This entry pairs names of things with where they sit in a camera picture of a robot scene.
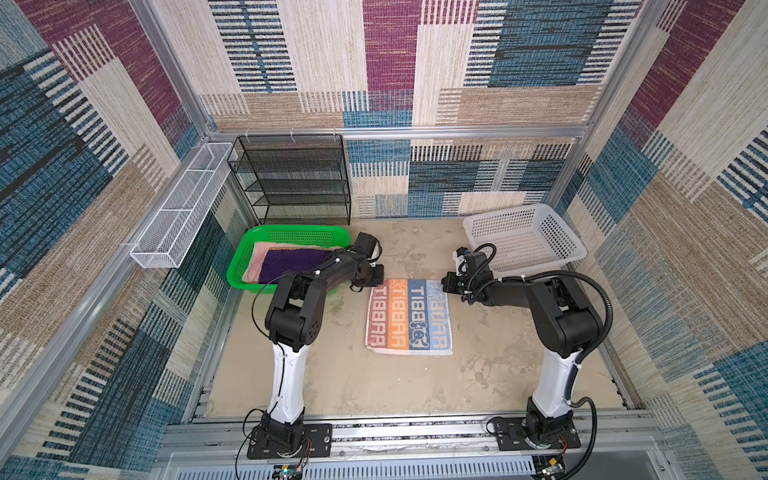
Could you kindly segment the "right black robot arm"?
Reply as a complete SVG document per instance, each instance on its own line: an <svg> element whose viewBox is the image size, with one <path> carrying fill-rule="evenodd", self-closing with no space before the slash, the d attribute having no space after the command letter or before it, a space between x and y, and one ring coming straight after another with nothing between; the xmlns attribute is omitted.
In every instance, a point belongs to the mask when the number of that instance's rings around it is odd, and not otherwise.
<svg viewBox="0 0 768 480"><path fill-rule="evenodd" d="M497 418L492 435L502 450L523 441L529 449L580 445L573 424L573 388L584 360L607 338L613 307L603 287L573 271L497 276L490 269L496 246L453 253L456 269L441 280L447 294L469 305L525 307L545 348L539 383L521 420Z"/></svg>

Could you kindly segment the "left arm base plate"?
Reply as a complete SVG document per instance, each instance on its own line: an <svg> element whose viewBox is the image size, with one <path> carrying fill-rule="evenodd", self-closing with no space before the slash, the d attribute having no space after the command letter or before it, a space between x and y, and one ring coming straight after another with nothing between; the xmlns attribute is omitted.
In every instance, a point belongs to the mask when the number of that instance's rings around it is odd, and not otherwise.
<svg viewBox="0 0 768 480"><path fill-rule="evenodd" d="M325 458L331 453L333 425L331 423L310 423L298 434L298 444L285 446L271 439L264 427L256 426L249 434L250 440L246 457L249 460Z"/></svg>

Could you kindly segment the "purple towel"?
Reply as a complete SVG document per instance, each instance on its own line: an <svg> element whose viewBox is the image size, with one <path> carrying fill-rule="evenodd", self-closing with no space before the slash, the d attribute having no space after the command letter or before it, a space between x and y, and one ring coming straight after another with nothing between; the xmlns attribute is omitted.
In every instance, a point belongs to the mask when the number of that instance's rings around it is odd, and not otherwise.
<svg viewBox="0 0 768 480"><path fill-rule="evenodd" d="M261 264L259 284L267 284L287 272L312 270L322 264L330 251L321 249L277 249L269 250Z"/></svg>

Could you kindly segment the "white printed towel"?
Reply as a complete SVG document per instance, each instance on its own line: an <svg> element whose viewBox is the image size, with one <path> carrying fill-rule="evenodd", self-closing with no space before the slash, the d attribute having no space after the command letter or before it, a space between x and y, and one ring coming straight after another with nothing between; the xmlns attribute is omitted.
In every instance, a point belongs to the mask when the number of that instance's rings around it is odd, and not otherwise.
<svg viewBox="0 0 768 480"><path fill-rule="evenodd" d="M451 355L449 302L441 282L386 279L374 287L368 304L365 345L379 354Z"/></svg>

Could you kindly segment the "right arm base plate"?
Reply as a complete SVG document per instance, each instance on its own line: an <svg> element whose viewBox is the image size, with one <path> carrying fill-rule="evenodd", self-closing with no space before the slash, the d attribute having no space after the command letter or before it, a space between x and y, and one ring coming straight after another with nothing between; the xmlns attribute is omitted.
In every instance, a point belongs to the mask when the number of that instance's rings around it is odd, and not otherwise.
<svg viewBox="0 0 768 480"><path fill-rule="evenodd" d="M524 417L491 417L486 432L494 437L500 451L577 449L582 446L577 429L568 420L553 429L528 433Z"/></svg>

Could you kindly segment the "pink towel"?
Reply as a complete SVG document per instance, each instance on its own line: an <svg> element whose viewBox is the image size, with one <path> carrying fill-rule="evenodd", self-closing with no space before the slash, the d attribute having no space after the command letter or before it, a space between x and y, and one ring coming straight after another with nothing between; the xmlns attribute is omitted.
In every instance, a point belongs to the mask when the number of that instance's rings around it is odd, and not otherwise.
<svg viewBox="0 0 768 480"><path fill-rule="evenodd" d="M275 242L255 242L251 255L248 257L247 267L244 273L241 275L241 280L246 284L259 284L258 275L261 270L261 264L264 260L266 253L269 250L277 249L321 249L329 251L328 247L320 247L317 245L297 245L290 243L275 243Z"/></svg>

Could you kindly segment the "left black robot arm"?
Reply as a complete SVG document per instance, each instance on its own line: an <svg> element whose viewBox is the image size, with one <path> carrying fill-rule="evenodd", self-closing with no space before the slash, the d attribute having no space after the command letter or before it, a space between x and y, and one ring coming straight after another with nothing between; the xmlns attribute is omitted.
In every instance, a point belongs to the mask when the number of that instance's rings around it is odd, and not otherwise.
<svg viewBox="0 0 768 480"><path fill-rule="evenodd" d="M352 245L326 252L319 264L279 277L264 320L274 353L272 392L254 430L255 444L285 456L306 447L304 374L310 345L322 327L327 295L345 282L356 291L380 286L381 253L376 237L360 233Z"/></svg>

